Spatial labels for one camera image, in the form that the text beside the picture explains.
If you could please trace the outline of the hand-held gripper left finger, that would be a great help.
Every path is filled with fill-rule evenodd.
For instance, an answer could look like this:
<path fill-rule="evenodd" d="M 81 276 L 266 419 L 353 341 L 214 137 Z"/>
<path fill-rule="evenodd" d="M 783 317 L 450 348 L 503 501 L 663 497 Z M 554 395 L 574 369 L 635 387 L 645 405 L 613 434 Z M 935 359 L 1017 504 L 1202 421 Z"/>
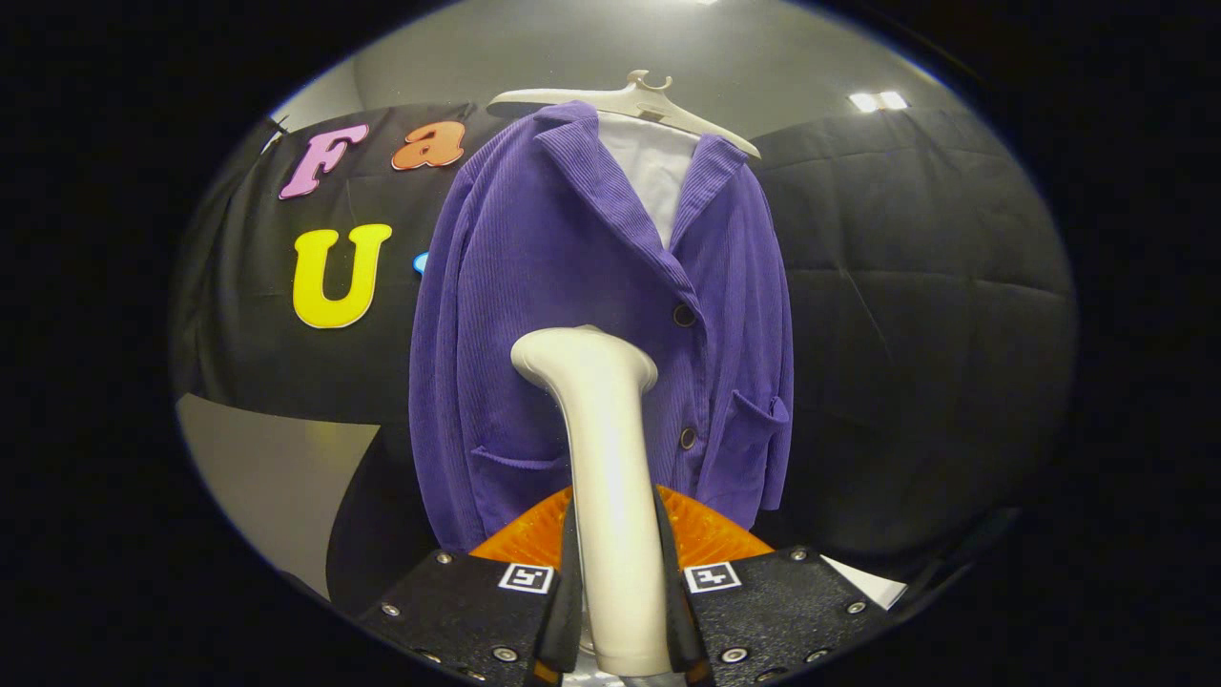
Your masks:
<path fill-rule="evenodd" d="M 558 686 L 582 635 L 575 525 L 557 491 L 475 552 L 429 552 L 357 622 L 435 686 Z"/>

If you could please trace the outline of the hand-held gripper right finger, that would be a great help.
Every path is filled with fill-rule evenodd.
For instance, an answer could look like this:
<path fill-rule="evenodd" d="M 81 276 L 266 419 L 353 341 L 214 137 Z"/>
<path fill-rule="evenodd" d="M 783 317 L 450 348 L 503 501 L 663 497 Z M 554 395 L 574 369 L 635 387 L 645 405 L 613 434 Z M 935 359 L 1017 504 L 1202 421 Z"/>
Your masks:
<path fill-rule="evenodd" d="M 654 488 L 669 654 L 687 686 L 794 686 L 894 627 L 806 545 L 777 549 L 692 497 Z"/>

